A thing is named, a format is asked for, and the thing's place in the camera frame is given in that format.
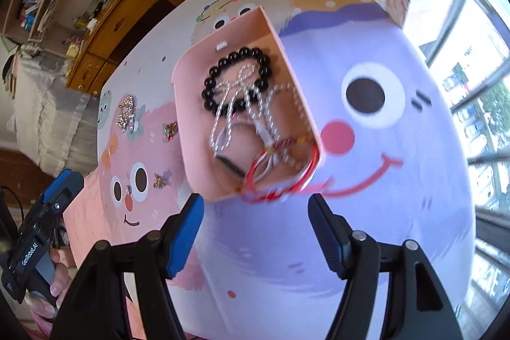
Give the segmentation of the person's left hand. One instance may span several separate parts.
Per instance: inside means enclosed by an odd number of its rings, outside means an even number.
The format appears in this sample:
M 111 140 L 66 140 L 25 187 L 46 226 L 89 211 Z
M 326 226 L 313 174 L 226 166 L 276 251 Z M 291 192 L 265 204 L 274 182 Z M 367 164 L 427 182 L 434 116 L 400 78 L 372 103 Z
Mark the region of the person's left hand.
M 75 267 L 74 256 L 70 248 L 51 248 L 41 258 L 36 270 L 41 273 L 49 284 L 48 290 L 51 296 L 55 298 L 55 305 L 53 306 L 47 299 L 35 292 L 28 292 L 25 295 L 25 301 L 28 308 L 33 312 L 34 318 L 41 318 L 43 322 L 50 322 L 55 318 L 73 282 L 70 269 Z

